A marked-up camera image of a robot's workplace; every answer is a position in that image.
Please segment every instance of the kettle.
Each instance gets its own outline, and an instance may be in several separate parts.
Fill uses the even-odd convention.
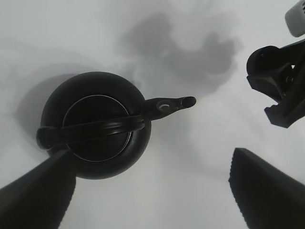
[[[50,156],[70,151],[78,177],[109,178],[141,157],[152,120],[195,104],[194,97],[145,100],[118,75],[83,73],[62,83],[47,100],[37,143]]]

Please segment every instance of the black plastic part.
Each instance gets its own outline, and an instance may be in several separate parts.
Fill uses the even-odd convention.
[[[76,176],[61,151],[0,189],[1,229],[57,229],[70,204]]]
[[[247,149],[234,151],[230,187],[250,229],[303,229],[305,186]]]
[[[183,97],[178,99],[155,98],[146,100],[142,107],[142,116],[149,120],[165,118],[176,111],[190,108],[196,104],[194,97]]]
[[[109,110],[103,107],[102,101],[100,103],[95,101],[95,106],[89,105],[89,108],[81,113],[70,113],[70,118],[64,123],[66,114],[76,102],[93,95],[107,96],[120,101],[129,116],[139,115],[145,103],[141,92],[122,77],[111,73],[84,73],[67,80],[53,92],[43,110],[41,126],[63,128],[64,125],[79,125],[127,116],[121,113],[119,106],[115,106],[115,110]],[[127,170],[143,154],[151,134],[151,122],[144,120],[144,123],[145,127],[138,131],[60,145],[53,147],[48,153],[55,155],[60,150],[72,151],[74,155],[72,161],[79,177],[87,179],[112,177]],[[106,148],[119,150],[108,152]]]
[[[305,116],[305,40],[255,51],[247,71],[251,87],[278,102],[265,108],[272,124],[288,128]]]

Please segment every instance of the white surface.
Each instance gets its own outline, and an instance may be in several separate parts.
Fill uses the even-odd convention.
[[[274,104],[245,64],[293,38],[295,0],[1,0],[0,187],[48,156],[36,146],[44,103],[65,79],[119,74],[146,98],[194,95],[153,123],[142,158],[107,180],[77,180],[61,229],[245,229],[229,184],[235,147],[305,182],[305,119],[269,124]]]

